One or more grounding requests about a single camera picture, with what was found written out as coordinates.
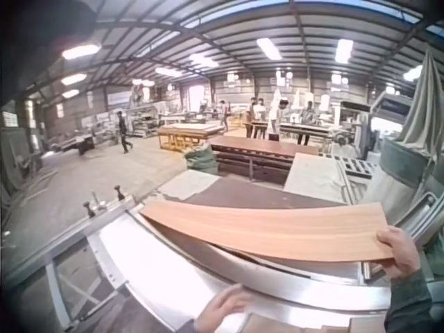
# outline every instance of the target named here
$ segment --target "workbench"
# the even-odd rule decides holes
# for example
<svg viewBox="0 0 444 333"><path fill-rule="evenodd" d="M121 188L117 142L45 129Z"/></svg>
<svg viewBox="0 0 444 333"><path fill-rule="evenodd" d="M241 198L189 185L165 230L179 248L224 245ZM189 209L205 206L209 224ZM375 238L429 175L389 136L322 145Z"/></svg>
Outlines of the workbench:
<svg viewBox="0 0 444 333"><path fill-rule="evenodd" d="M225 130L223 126L200 123L175 123L162 126L157 130L159 146L170 151L183 151L198 146L202 141L218 135Z"/></svg>
<svg viewBox="0 0 444 333"><path fill-rule="evenodd" d="M255 169L266 169L287 174L296 153L318 155L313 146L286 142L248 139L221 135L209 140L216 160L220 163L247 167L253 180Z"/></svg>

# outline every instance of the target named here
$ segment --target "table saw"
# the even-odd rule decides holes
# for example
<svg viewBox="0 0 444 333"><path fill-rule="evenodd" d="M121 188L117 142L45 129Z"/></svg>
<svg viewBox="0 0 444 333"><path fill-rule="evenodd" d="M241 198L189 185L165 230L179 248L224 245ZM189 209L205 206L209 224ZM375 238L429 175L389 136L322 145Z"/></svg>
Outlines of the table saw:
<svg viewBox="0 0 444 333"><path fill-rule="evenodd" d="M86 332L79 331L79 327L103 314L101 308L118 300L117 296L128 294L163 325L175 330L195 318L212 296L233 283L242 283L252 293L253 305L247 314L228 317L217 332L248 332L258 318L273 327L285 324L354 333L361 332L359 328L365 325L372 332L384 332L382 322L390 304L390 289L384 278L373 274L377 271L375 267L361 262L299 262L236 253L150 224L139 214L144 203L153 199L268 209L331 207L343 203L192 170L181 173L137 202L128 195L119 199L96 211L94 217L79 221L20 263L5 276L4 289L20 287L40 268L45 268L57 319L63 327L73 327L73 332ZM411 230L416 230L413 234L420 239L427 229L436 227L435 218L443 208L444 196L439 199L427 196L420 207L405 216L402 225L414 225ZM56 257L82 239L87 240L103 277L114 291L91 311L72 318L53 267ZM425 273L435 307L439 307L444 302L444 281L435 281L429 272Z"/></svg>

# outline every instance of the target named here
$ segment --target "wooden furniture piece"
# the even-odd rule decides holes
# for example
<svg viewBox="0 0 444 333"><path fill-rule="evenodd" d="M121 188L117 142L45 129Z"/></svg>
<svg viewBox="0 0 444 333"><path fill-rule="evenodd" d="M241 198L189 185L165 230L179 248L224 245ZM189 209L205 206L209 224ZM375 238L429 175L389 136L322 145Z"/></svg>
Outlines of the wooden furniture piece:
<svg viewBox="0 0 444 333"><path fill-rule="evenodd" d="M271 169L288 173L296 153L318 155L313 146L300 146L286 142L229 137L221 135L208 141L220 163L248 167L253 179L255 169Z"/></svg>
<svg viewBox="0 0 444 333"><path fill-rule="evenodd" d="M174 123L162 126L157 130L161 149L183 151L190 146L197 146L202 141L223 132L223 126L201 123Z"/></svg>
<svg viewBox="0 0 444 333"><path fill-rule="evenodd" d="M234 250L284 259L357 262L392 258L376 240L387 225L379 203L305 210L248 210L153 200L150 221Z"/></svg>

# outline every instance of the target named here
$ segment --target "wood veneer panel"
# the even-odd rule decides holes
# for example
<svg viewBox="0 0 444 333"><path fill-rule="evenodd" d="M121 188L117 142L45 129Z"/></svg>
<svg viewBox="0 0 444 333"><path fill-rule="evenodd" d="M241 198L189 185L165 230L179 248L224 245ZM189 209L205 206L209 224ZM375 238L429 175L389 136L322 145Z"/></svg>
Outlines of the wood veneer panel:
<svg viewBox="0 0 444 333"><path fill-rule="evenodd" d="M154 222L203 241L269 257L314 262L374 261L392 257L390 248L376 240L376 232L387 225L379 203L304 210L251 210L155 200L141 213Z"/></svg>
<svg viewBox="0 0 444 333"><path fill-rule="evenodd" d="M233 149L245 149L258 153L276 154L287 157L294 157L296 153L318 155L319 149L313 146L301 146L290 144L289 142L275 142L260 139L248 139L246 137L230 137L220 135L209 140L212 146L222 146Z"/></svg>

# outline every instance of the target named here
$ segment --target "ceiling light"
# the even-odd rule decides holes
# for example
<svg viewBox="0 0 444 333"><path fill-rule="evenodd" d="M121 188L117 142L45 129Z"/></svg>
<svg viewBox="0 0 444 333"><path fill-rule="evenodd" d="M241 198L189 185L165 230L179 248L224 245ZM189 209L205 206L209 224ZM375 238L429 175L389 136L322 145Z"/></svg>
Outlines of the ceiling light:
<svg viewBox="0 0 444 333"><path fill-rule="evenodd" d="M83 56L89 56L90 54L95 54L99 52L100 46L95 44L80 45L72 49L62 52L62 57L66 60L71 60Z"/></svg>
<svg viewBox="0 0 444 333"><path fill-rule="evenodd" d="M410 69L407 73L404 74L404 79L413 82L414 80L420 77L421 71L422 71L422 65Z"/></svg>
<svg viewBox="0 0 444 333"><path fill-rule="evenodd" d="M74 83L83 81L86 79L86 74L74 74L71 76L67 76L66 78L63 78L61 81L64 85L72 85Z"/></svg>
<svg viewBox="0 0 444 333"><path fill-rule="evenodd" d="M65 97L66 99L70 99L71 97L78 95L78 93L79 93L78 89L72 89L68 90L67 92L64 92L62 96Z"/></svg>
<svg viewBox="0 0 444 333"><path fill-rule="evenodd" d="M219 66L219 64L217 62L215 62L209 58L206 58L201 54L197 54L197 53L191 54L189 59L193 61L193 65L199 64L199 65L206 66L206 67L218 67Z"/></svg>
<svg viewBox="0 0 444 333"><path fill-rule="evenodd" d="M142 84L145 86L145 87L152 87L152 86L154 86L154 81L151 81L151 80L143 80L142 81Z"/></svg>
<svg viewBox="0 0 444 333"><path fill-rule="evenodd" d="M174 69L168 69L168 68L162 68L158 67L155 69L155 72L157 74L166 75L166 76L173 76L174 78L178 78L182 75L179 71L175 71Z"/></svg>
<svg viewBox="0 0 444 333"><path fill-rule="evenodd" d="M390 85L387 85L387 86L386 86L386 93L387 93L387 94L394 95L394 94L395 94L395 88L394 88L394 87L391 87Z"/></svg>
<svg viewBox="0 0 444 333"><path fill-rule="evenodd" d="M270 41L269 38L259 38L256 40L256 43L270 60L282 59L278 48L273 44L272 41Z"/></svg>
<svg viewBox="0 0 444 333"><path fill-rule="evenodd" d="M341 84L341 75L340 74L332 74L332 83L335 85Z"/></svg>
<svg viewBox="0 0 444 333"><path fill-rule="evenodd" d="M348 64L348 60L352 56L352 49L352 40L339 40L338 47L336 48L336 62L339 62L340 64Z"/></svg>

